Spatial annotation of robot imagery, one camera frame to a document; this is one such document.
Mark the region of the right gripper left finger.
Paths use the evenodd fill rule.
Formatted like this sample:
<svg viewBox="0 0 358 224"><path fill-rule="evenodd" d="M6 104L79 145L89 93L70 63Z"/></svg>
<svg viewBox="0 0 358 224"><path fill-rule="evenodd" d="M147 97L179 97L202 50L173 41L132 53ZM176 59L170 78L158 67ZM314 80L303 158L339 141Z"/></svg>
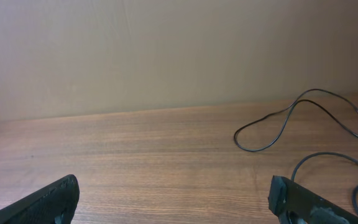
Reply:
<svg viewBox="0 0 358 224"><path fill-rule="evenodd" d="M80 188L73 174L0 209L0 224L70 224L78 205Z"/></svg>

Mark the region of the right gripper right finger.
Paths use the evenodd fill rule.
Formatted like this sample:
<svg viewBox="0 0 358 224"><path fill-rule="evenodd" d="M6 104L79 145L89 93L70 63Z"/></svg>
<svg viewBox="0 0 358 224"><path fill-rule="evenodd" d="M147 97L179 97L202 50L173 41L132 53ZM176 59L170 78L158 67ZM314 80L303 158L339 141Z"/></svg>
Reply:
<svg viewBox="0 0 358 224"><path fill-rule="evenodd" d="M357 216L277 175L272 177L268 209L281 224L358 224Z"/></svg>

